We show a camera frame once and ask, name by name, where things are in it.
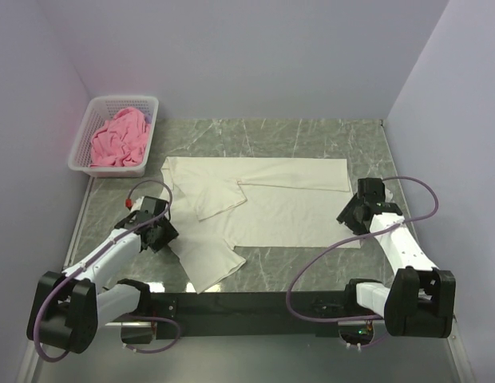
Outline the cream white t shirt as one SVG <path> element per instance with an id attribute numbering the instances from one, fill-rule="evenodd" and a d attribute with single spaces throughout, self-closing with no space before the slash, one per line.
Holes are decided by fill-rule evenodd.
<path id="1" fill-rule="evenodd" d="M 238 271 L 237 247 L 323 248 L 350 237 L 336 220 L 353 192 L 345 159 L 182 157 L 161 173 L 169 244 L 196 293 Z"/>

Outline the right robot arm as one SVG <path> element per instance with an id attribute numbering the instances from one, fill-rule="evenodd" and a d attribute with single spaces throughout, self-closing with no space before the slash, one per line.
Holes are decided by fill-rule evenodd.
<path id="1" fill-rule="evenodd" d="M 358 180 L 358 189 L 337 217 L 355 235 L 373 237 L 393 272 L 391 287 L 369 279 L 346 285 L 350 310 L 369 310 L 383 318 L 395 337 L 447 338 L 453 324 L 456 279 L 439 269 L 420 248 L 401 208 L 386 201 L 380 178 Z"/>

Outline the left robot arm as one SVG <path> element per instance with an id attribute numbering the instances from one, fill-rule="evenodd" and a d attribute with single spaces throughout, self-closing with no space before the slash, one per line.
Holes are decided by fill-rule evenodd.
<path id="1" fill-rule="evenodd" d="M 28 339 L 64 353 L 82 353 L 109 322 L 124 315 L 150 315 L 148 284 L 124 278 L 109 290 L 105 285 L 136 255 L 147 249 L 158 251 L 178 236 L 170 219 L 167 200 L 145 197 L 79 263 L 62 272 L 44 273 L 34 295 Z"/>

